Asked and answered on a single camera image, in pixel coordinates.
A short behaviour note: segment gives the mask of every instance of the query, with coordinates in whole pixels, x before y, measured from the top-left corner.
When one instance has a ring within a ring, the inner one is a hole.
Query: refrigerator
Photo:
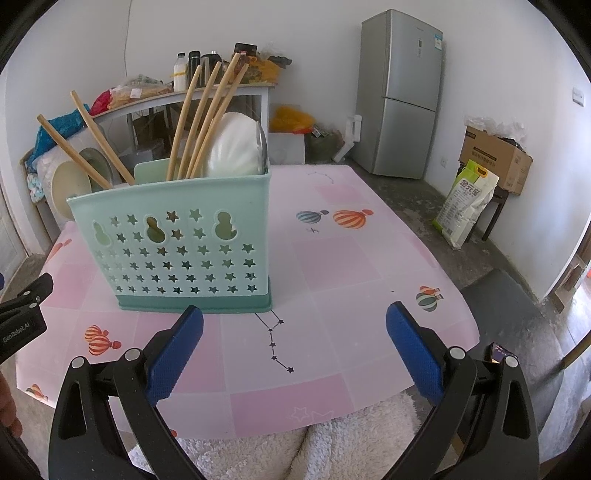
[[[377,175],[423,177],[439,103],[443,33],[387,10],[362,23],[353,159]]]

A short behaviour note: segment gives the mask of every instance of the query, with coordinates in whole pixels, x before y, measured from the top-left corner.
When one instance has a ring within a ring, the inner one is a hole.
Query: human hand
[[[17,418],[17,405],[10,393],[6,379],[0,373],[0,423],[4,425],[15,438],[22,435],[22,424]]]

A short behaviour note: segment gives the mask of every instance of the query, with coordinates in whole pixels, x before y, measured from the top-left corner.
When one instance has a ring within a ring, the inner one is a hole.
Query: red plastic bag
[[[90,114],[92,116],[99,113],[106,112],[109,109],[109,102],[111,101],[111,91],[107,90],[99,95],[99,97],[92,104]]]

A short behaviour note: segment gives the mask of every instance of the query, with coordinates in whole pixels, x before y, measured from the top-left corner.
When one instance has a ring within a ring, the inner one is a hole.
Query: silver screw
[[[519,365],[519,362],[517,361],[517,359],[511,355],[508,355],[505,357],[505,363],[507,364],[508,367],[511,367],[511,368],[515,368],[515,367],[517,367],[517,365]]]
[[[451,347],[449,349],[449,354],[452,358],[455,358],[456,360],[463,360],[466,357],[466,352],[464,351],[464,349],[458,346]]]
[[[84,357],[77,356],[74,360],[72,360],[72,368],[80,368],[84,365]]]
[[[125,352],[125,359],[129,362],[137,360],[141,354],[141,351],[137,348],[131,348]]]

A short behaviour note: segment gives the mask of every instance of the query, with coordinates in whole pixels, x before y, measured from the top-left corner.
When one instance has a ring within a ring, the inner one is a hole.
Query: door
[[[0,189],[0,273],[4,276],[5,284],[8,284],[25,257],[25,249],[14,229]]]

